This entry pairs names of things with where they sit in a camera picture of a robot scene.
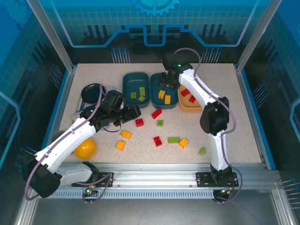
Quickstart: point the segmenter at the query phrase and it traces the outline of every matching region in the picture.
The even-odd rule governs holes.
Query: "yellow ball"
[[[82,160],[89,159],[93,157],[96,153],[97,145],[92,139],[86,139],[82,142],[75,150],[74,154]]]

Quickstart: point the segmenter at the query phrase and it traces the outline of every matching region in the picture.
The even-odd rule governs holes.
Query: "lime green lego brick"
[[[203,156],[203,155],[205,154],[205,151],[206,151],[206,148],[205,148],[205,147],[202,147],[202,148],[200,148],[200,150],[199,150],[199,154]]]
[[[157,126],[162,128],[164,126],[164,121],[163,120],[158,120],[157,121]]]
[[[133,99],[133,98],[136,98],[136,92],[131,92],[130,93],[130,97]]]
[[[144,96],[140,96],[140,97],[139,97],[139,100],[140,100],[141,102],[145,101],[145,99],[146,99],[146,98],[145,98]]]
[[[140,96],[146,96],[145,87],[140,87]]]
[[[180,142],[180,137],[168,137],[168,143],[179,143]]]

